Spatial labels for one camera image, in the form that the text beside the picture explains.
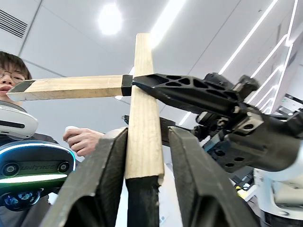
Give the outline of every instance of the black hair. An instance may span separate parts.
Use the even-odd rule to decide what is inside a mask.
[[[0,68],[8,69],[10,66],[15,70],[22,72],[25,79],[32,79],[32,75],[21,58],[13,54],[0,51]]]

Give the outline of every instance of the eyeglasses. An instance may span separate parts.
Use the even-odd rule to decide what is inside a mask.
[[[23,80],[25,80],[25,76],[22,74],[22,72],[18,72],[18,71],[9,72],[9,71],[5,71],[4,69],[0,68],[0,79],[6,75],[9,75],[15,84],[20,83]]]

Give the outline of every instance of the man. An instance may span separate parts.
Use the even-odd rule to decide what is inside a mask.
[[[22,106],[22,102],[10,100],[6,93],[27,79],[32,79],[32,76],[24,62],[15,55],[0,52],[0,101]],[[90,129],[70,129],[63,135],[63,139],[78,156],[85,156],[95,150],[102,135],[104,134]],[[52,137],[38,133],[28,140],[57,143]],[[10,142],[13,142],[11,138],[0,135],[0,146]],[[25,211],[13,212],[0,207],[0,227],[38,227],[49,207],[48,196],[41,198],[37,204]]]

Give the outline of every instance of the white robot body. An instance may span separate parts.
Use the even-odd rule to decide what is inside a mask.
[[[278,172],[254,170],[256,196],[262,211],[303,220],[303,141],[297,159]]]
[[[0,101],[0,134],[14,140],[30,138],[38,128],[38,120],[14,104]]]

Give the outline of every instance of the wooden plank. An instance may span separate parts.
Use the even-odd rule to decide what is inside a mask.
[[[130,96],[131,75],[26,80],[7,95],[13,101]]]
[[[153,74],[149,34],[138,34],[135,77]],[[132,86],[125,178],[128,189],[127,225],[159,226],[158,187],[164,177],[159,109],[156,99]]]

